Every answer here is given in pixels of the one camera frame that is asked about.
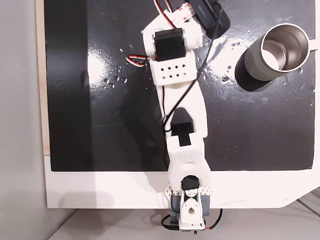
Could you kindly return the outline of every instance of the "black surface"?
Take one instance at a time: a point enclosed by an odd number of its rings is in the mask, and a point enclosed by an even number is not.
[[[183,2],[172,1],[173,8]],[[314,39],[314,1],[222,0],[221,4],[231,28],[213,44],[214,60],[199,81],[208,120],[205,157],[211,170],[310,168],[314,53],[302,72],[270,82],[252,79],[242,55],[279,23],[297,24]],[[161,114],[150,70],[125,60],[127,54],[144,53],[141,30],[157,14],[151,0],[45,0],[53,171],[166,171]],[[195,51],[198,65],[208,42],[205,39],[205,47]]]

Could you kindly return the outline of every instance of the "mounting holes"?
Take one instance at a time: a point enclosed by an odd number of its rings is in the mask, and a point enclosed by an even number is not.
[[[188,213],[192,215],[195,213],[195,210],[192,207],[190,207],[188,210]]]

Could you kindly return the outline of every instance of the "water droplet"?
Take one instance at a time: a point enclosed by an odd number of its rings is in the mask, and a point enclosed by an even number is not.
[[[222,78],[222,82],[227,82],[227,81],[229,81],[229,77],[228,76],[224,76],[223,78]]]

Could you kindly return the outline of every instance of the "wooden edge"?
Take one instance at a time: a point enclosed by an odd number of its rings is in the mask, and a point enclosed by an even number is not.
[[[35,0],[38,78],[43,155],[50,156],[44,0]]]

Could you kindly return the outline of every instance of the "gray floor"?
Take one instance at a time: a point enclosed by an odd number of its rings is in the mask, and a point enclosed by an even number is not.
[[[320,212],[320,197],[311,193],[301,198]],[[164,229],[160,221],[167,210],[79,209],[50,240],[110,239],[216,239],[216,240],[319,240],[320,217],[300,203],[279,209],[226,209],[213,230],[177,232]],[[211,211],[213,223],[219,211]]]

